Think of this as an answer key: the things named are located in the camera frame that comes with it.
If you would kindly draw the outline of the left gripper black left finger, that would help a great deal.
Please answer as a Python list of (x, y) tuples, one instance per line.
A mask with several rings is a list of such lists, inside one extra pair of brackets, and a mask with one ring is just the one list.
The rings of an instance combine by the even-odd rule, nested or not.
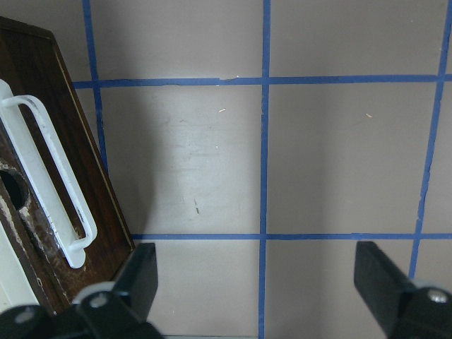
[(83, 288), (73, 304), (89, 338), (156, 338), (147, 322), (156, 292), (155, 245), (140, 244), (116, 280)]

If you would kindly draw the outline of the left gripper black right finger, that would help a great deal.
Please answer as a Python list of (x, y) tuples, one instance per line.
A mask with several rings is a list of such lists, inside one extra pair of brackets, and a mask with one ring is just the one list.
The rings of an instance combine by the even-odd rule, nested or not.
[(451, 337), (451, 292), (409, 278), (374, 242), (356, 244), (354, 284), (387, 338)]

